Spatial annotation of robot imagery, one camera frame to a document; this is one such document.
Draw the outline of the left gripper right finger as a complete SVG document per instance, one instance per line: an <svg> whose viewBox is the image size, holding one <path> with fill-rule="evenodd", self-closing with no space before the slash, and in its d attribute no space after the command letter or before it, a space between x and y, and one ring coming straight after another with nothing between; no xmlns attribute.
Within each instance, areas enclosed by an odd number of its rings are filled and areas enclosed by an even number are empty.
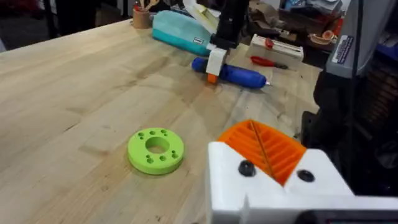
<svg viewBox="0 0 398 224"><path fill-rule="evenodd" d="M264 155L264 172L290 193L354 195L325 152L307 149L284 133L252 122Z"/></svg>

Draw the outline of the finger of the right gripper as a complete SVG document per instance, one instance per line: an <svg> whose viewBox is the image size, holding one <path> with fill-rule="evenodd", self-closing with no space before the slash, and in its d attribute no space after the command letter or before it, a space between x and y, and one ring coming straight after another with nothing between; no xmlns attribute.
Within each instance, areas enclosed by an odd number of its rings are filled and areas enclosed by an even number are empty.
<svg viewBox="0 0 398 224"><path fill-rule="evenodd" d="M215 48L211 50L206 66L207 80L209 83L215 84L220 75L222 66L225 63L228 51L225 49Z"/></svg>

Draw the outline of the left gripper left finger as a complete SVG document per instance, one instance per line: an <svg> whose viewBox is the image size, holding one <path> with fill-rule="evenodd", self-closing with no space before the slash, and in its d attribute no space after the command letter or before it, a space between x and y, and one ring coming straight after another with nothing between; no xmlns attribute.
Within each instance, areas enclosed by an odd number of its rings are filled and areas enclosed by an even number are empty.
<svg viewBox="0 0 398 224"><path fill-rule="evenodd" d="M266 144L281 133L254 120L234 124L208 144L206 222L239 223L253 199L283 193L273 179Z"/></svg>

